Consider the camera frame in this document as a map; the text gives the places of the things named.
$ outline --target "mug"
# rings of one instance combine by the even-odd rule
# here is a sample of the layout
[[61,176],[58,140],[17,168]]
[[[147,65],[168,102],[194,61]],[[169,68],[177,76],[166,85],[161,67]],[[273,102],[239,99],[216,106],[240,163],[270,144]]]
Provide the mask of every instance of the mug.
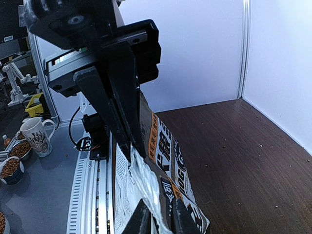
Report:
[[[53,124],[53,131],[49,136],[44,129],[46,123]],[[39,117],[31,118],[22,124],[20,131],[39,157],[46,157],[52,152],[53,147],[50,140],[55,132],[55,124],[52,120],[47,119],[41,122]]]

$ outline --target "robotic arm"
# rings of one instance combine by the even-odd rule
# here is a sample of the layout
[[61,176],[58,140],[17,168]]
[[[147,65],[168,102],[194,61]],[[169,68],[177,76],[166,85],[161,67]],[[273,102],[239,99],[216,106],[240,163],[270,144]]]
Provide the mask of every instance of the robotic arm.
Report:
[[115,0],[29,0],[24,18],[30,32],[68,49],[46,59],[49,86],[66,97],[82,92],[125,155],[132,142],[145,156],[138,107],[140,84],[158,76],[155,23],[123,26]]

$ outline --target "cable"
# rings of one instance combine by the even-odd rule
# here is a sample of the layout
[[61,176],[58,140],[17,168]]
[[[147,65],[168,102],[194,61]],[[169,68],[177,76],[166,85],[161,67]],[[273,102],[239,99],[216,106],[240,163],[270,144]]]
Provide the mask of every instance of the cable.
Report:
[[[73,122],[73,120],[74,120],[74,118],[75,118],[75,116],[76,116],[76,114],[78,113],[79,110],[80,110],[80,107],[78,107],[78,109],[75,111],[75,113],[73,114],[73,116],[71,117],[71,119],[70,119],[70,121],[69,121],[68,133],[69,133],[69,138],[70,138],[70,140],[72,141],[72,143],[76,146],[76,149],[77,149],[78,151],[86,151],[87,149],[90,148],[90,146],[85,146],[85,147],[79,146],[79,145],[74,141],[74,139],[73,139],[73,137],[72,137],[72,132],[71,132],[72,122]],[[78,141],[78,143],[81,144],[83,140],[91,140],[91,141],[92,141],[91,138],[89,138],[89,137],[84,137],[84,138],[80,139],[80,140]]]

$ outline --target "metal frame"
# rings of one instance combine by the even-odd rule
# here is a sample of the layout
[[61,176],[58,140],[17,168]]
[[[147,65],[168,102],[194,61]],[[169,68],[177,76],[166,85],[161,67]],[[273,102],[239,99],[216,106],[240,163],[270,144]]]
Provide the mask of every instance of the metal frame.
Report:
[[243,32],[242,32],[242,54],[241,54],[241,65],[240,65],[240,79],[237,98],[242,98],[245,88],[248,57],[249,57],[249,46],[250,46],[250,29],[251,29],[251,0],[243,0]]
[[67,219],[67,234],[114,234],[112,134],[109,159],[90,160],[79,152]]
[[40,53],[38,51],[37,36],[28,32],[28,39],[29,39],[29,44],[30,44],[30,48],[32,51],[32,55],[33,55],[33,60],[35,63],[35,68],[36,68],[37,75],[39,78],[39,82],[41,84],[41,88],[42,88],[47,106],[48,106],[49,111],[51,113],[51,117],[52,117],[51,119],[56,124],[56,126],[59,126],[59,124],[60,124],[59,114],[58,114],[57,109],[55,107],[55,104],[53,102],[53,99],[52,99],[52,96],[50,93],[50,88],[48,86],[47,80],[46,80],[44,72],[43,72],[43,66],[42,66],[42,62],[41,62],[42,60],[40,57]]

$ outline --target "white panel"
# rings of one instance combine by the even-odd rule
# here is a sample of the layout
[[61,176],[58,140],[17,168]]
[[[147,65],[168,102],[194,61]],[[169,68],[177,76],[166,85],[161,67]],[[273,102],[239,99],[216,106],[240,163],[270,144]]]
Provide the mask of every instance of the white panel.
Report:
[[158,111],[236,99],[242,41],[241,0],[127,0],[125,24],[153,19],[162,48],[159,77],[142,85]]
[[[51,56],[59,51],[60,48],[55,45],[38,38],[38,49],[40,53],[41,60],[43,61],[46,57]],[[56,109],[58,111],[61,122],[69,121],[75,110],[79,107],[79,98],[77,97],[64,97],[62,94],[51,90],[51,95],[55,103]],[[79,112],[75,119],[82,118]]]
[[253,0],[244,98],[312,154],[312,1]]

